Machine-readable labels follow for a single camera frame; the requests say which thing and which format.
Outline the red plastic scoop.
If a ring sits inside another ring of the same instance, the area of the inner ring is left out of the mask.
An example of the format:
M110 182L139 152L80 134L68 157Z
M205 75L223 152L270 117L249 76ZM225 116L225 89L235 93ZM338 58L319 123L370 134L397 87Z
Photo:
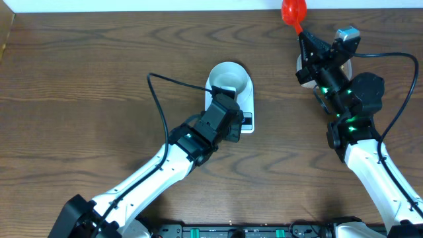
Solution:
M307 4L305 0L283 0L282 1L282 20L292 26L297 35L303 31L300 23L307 15Z

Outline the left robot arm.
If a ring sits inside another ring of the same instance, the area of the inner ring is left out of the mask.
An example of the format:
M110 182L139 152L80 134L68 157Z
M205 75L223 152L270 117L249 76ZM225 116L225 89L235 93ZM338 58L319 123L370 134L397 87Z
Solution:
M104 194L72 197L50 237L122 237L129 224L168 187L203 165L223 141L238 142L243 113L234 87L211 88L212 100L193 126L184 122L144 166Z

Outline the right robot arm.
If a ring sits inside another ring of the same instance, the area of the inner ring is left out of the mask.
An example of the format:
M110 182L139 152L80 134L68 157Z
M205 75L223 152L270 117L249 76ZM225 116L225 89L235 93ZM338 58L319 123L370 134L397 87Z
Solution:
M341 69L357 57L359 30L341 28L328 44L306 30L298 34L301 69L295 74L304 85L315 82L317 100L336 118L327 125L327 141L340 160L358 177L379 212L387 237L422 236L422 198L407 182L389 156L374 124L382 109L384 79L364 72L353 79Z

